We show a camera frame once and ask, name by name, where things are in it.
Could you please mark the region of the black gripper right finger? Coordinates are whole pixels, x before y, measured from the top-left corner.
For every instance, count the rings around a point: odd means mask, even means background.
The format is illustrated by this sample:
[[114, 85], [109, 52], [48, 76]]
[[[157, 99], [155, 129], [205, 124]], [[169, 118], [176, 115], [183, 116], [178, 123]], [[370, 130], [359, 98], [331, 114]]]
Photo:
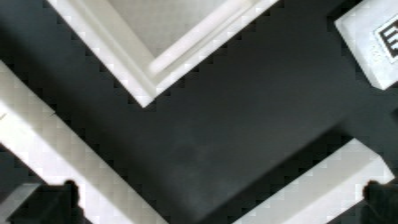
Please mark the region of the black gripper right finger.
[[379, 219], [377, 224], [398, 224], [398, 185], [372, 180], [363, 188], [363, 197]]

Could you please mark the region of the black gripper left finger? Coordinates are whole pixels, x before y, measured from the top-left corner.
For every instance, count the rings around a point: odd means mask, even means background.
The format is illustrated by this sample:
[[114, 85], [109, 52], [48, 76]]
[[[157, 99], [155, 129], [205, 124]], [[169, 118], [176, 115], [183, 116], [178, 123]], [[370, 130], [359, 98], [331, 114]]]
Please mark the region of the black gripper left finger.
[[84, 224], [77, 183], [25, 183], [0, 202], [0, 224]]

